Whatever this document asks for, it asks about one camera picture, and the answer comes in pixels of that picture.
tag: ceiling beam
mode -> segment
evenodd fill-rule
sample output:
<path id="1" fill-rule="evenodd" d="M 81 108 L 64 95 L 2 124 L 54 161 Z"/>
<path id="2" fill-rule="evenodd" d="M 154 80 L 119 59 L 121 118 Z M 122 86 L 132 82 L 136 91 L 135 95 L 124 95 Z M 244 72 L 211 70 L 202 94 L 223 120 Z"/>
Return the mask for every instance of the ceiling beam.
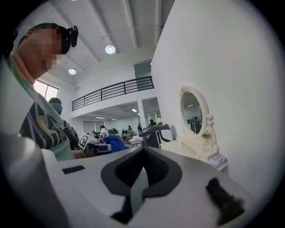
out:
<path id="1" fill-rule="evenodd" d="M 106 38 L 107 43 L 109 45 L 113 45 L 116 48 L 116 53 L 119 53 L 118 46 L 116 46 L 114 40 L 109 36 L 109 32 L 107 31 L 108 28 L 106 25 L 104 25 L 100 15 L 99 15 L 98 8 L 94 6 L 94 4 L 91 2 L 91 0 L 87 0 L 87 3 L 89 4 L 89 7 L 92 10 L 92 12 L 96 18 L 96 21 L 98 22 L 98 24 L 100 26 L 100 29 L 101 29 L 102 34 L 103 34 L 103 38 Z"/>
<path id="2" fill-rule="evenodd" d="M 129 27 L 130 27 L 130 33 L 131 33 L 131 36 L 132 36 L 133 45 L 134 45 L 135 48 L 138 48 L 138 43 L 137 43 L 137 39 L 136 39 L 135 32 L 134 32 L 133 18 L 132 18 L 132 14 L 130 12 L 129 0 L 123 0 L 123 4 L 124 4 L 124 8 L 125 8 L 128 24 L 129 24 Z"/>
<path id="3" fill-rule="evenodd" d="M 158 42 L 159 42 L 159 38 L 160 38 L 160 27 L 161 27 L 161 0 L 156 0 L 155 1 L 155 19 L 156 22 L 155 24 L 157 25 L 157 30 L 156 30 L 156 34 L 155 34 L 155 45 L 157 46 Z"/>
<path id="4" fill-rule="evenodd" d="M 62 17 L 62 19 L 66 22 L 66 24 L 69 27 L 72 27 L 74 24 L 72 23 L 72 21 L 69 19 L 69 17 L 66 15 L 66 13 L 64 13 L 63 9 L 61 8 L 61 6 L 55 2 L 55 0 L 50 0 L 49 1 L 51 3 L 51 5 L 55 8 L 55 10 L 58 12 L 58 14 Z M 78 33 L 78 39 L 83 43 L 83 45 L 90 51 L 90 53 L 94 56 L 94 58 L 100 62 L 100 58 L 99 56 L 95 53 L 95 51 L 87 45 L 88 42 L 86 41 L 86 39 L 80 34 Z"/>

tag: white ornate mirror frame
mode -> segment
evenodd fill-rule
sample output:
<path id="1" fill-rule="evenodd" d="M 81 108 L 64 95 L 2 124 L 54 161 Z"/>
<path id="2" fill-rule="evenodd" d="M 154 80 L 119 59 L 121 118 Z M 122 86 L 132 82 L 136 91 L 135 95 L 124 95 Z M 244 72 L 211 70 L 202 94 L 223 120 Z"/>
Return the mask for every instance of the white ornate mirror frame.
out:
<path id="1" fill-rule="evenodd" d="M 202 111 L 202 127 L 198 134 L 195 134 L 188 128 L 188 124 L 184 117 L 184 99 L 187 93 L 192 93 L 198 100 Z M 180 90 L 180 121 L 182 124 L 183 136 L 177 137 L 177 141 L 181 145 L 189 147 L 196 154 L 196 157 L 201 160 L 207 160 L 219 152 L 219 147 L 216 144 L 216 136 L 213 130 L 213 115 L 209 113 L 207 103 L 202 94 L 195 88 L 184 85 Z M 211 149 L 208 152 L 203 151 L 203 134 L 211 135 Z"/>

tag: window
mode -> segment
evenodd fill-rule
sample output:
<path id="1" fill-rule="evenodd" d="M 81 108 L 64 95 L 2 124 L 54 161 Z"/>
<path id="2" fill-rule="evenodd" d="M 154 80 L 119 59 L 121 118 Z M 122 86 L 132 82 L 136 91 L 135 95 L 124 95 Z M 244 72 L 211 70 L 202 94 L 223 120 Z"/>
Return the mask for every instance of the window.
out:
<path id="1" fill-rule="evenodd" d="M 51 86 L 51 85 L 48 85 L 48 84 L 45 84 L 41 81 L 36 80 L 36 82 L 34 84 L 34 88 L 47 101 L 49 101 L 50 98 L 57 98 L 58 89 Z"/>

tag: ceiling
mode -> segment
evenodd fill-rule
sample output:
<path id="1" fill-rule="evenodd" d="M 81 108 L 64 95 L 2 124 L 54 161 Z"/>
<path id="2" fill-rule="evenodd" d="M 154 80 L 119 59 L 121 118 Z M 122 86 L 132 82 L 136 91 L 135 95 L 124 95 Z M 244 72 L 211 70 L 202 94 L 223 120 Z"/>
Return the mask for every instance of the ceiling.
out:
<path id="1" fill-rule="evenodd" d="M 159 105 L 157 102 L 157 98 L 150 98 L 142 101 L 143 110 L 145 114 L 151 114 L 151 113 L 158 113 L 159 112 Z M 99 117 L 105 117 L 106 119 L 121 119 L 121 118 L 127 118 L 132 116 L 139 116 L 138 115 L 138 103 L 137 102 L 130 102 L 121 104 L 118 106 L 112 106 L 108 108 L 104 108 L 101 110 L 97 110 L 95 112 L 91 112 L 88 114 L 85 114 L 83 116 L 80 116 L 81 118 L 95 118 L 96 116 Z"/>
<path id="2" fill-rule="evenodd" d="M 102 62 L 140 48 L 155 49 L 175 0 L 50 0 L 21 24 L 19 40 L 29 28 L 53 22 L 66 28 L 77 25 L 77 46 L 62 56 L 53 76 L 75 68 L 76 77 Z M 105 52 L 113 45 L 116 53 Z"/>

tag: wall column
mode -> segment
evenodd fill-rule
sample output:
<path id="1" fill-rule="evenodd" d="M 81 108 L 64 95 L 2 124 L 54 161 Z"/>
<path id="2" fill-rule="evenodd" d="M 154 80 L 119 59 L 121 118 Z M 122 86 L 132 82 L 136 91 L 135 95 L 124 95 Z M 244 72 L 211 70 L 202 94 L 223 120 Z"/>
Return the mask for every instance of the wall column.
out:
<path id="1" fill-rule="evenodd" d="M 144 118 L 144 111 L 143 111 L 143 101 L 137 100 L 138 102 L 138 111 L 139 111 L 139 118 L 141 119 L 142 128 L 147 127 L 146 119 Z"/>

